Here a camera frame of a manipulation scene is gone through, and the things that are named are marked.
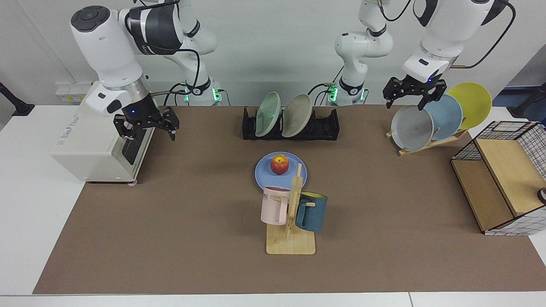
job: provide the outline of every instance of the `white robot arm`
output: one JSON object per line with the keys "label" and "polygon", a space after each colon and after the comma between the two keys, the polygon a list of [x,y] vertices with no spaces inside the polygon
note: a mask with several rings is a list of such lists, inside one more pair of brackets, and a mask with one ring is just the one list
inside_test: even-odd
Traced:
{"label": "white robot arm", "polygon": [[406,77],[392,77],[383,89],[387,108],[406,95],[423,96],[419,110],[431,101],[438,101],[447,88],[441,76],[452,67],[465,43],[480,25],[495,18],[504,8],[491,10],[494,2],[504,0],[426,0],[427,7],[419,21],[426,26],[420,46],[404,63]]}
{"label": "white robot arm", "polygon": [[78,46],[100,80],[86,96],[86,102],[104,116],[122,110],[123,115],[115,115],[114,125],[124,138],[133,138],[138,129],[157,127],[167,130],[174,140],[179,128],[172,109],[159,112],[134,49],[145,55],[163,55],[177,63],[189,90],[187,99],[207,104],[218,100],[199,58],[199,54],[216,49],[216,38],[201,28],[189,0],[156,2],[119,13],[94,5],[77,11],[70,21]]}
{"label": "white robot arm", "polygon": [[205,64],[200,55],[216,50],[216,37],[195,17],[189,0],[159,0],[156,5],[120,11],[120,24],[138,51],[163,55],[175,62],[185,77],[188,99],[201,105],[216,102]]}
{"label": "white robot arm", "polygon": [[[388,6],[389,1],[385,0],[383,6]],[[393,49],[393,38],[387,32],[387,24],[376,0],[362,0],[359,19],[367,27],[366,32],[343,33],[336,39],[336,53],[345,63],[336,82],[338,94],[334,103],[337,105],[353,104],[361,97],[368,71],[364,58],[383,57]]]}
{"label": "white robot arm", "polygon": [[163,113],[158,110],[130,41],[118,23],[117,11],[98,5],[86,7],[74,13],[70,25],[100,80],[86,96],[88,105],[104,116],[121,110],[123,115],[114,116],[120,137],[133,139],[138,130],[156,127],[168,131],[174,140],[179,120],[170,108]]}

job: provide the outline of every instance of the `red apple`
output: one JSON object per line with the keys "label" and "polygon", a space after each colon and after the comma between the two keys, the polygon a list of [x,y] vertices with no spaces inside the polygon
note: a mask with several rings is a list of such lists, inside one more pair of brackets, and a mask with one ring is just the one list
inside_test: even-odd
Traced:
{"label": "red apple", "polygon": [[271,170],[277,175],[288,171],[288,158],[285,155],[276,155],[271,159]]}

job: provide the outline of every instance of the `mug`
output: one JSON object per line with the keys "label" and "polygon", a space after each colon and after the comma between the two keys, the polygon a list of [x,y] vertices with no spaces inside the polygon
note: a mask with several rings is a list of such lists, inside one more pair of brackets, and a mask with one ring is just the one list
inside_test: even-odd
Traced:
{"label": "mug", "polygon": [[267,186],[262,199],[262,222],[271,225],[286,224],[290,190]]}
{"label": "mug", "polygon": [[321,231],[327,200],[328,197],[321,194],[302,192],[296,216],[296,226],[307,231]]}

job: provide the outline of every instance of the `plate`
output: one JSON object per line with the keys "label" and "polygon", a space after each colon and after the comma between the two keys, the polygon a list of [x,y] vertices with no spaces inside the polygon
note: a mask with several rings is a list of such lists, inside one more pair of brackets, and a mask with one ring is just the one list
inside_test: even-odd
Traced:
{"label": "plate", "polygon": [[434,123],[426,110],[419,111],[416,105],[407,105],[396,112],[390,129],[398,147],[416,151],[432,139]]}
{"label": "plate", "polygon": [[281,113],[281,97],[277,92],[271,92],[265,96],[258,112],[256,113],[256,136],[258,138],[268,134]]}
{"label": "plate", "polygon": [[470,129],[481,124],[493,106],[489,91],[478,83],[461,83],[449,90],[447,94],[461,104],[463,117],[466,118],[461,129]]}
{"label": "plate", "polygon": [[434,141],[447,139],[459,130],[462,123],[462,108],[457,99],[444,94],[439,101],[426,104],[425,110],[432,117],[434,130],[440,128],[432,137]]}
{"label": "plate", "polygon": [[291,138],[300,133],[313,113],[313,104],[308,95],[301,94],[292,99],[282,112],[282,136]]}
{"label": "plate", "polygon": [[[276,155],[285,155],[288,158],[288,171],[282,175],[277,175],[271,170],[271,159]],[[298,163],[301,163],[301,176],[304,178],[302,186],[304,186],[307,181],[307,168],[300,158],[290,152],[276,151],[260,159],[256,165],[254,177],[262,190],[266,186],[283,187],[290,190],[292,189],[292,178],[298,172]]]}

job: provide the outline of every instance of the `wooden mug tree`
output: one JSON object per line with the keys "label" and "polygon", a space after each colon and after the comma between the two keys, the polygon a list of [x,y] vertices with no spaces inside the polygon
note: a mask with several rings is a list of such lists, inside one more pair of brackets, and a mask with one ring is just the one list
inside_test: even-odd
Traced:
{"label": "wooden mug tree", "polygon": [[288,216],[285,225],[270,225],[267,228],[266,252],[270,255],[313,255],[316,252],[314,232],[296,226],[296,215],[303,186],[301,164],[292,179],[292,189],[288,201]]}

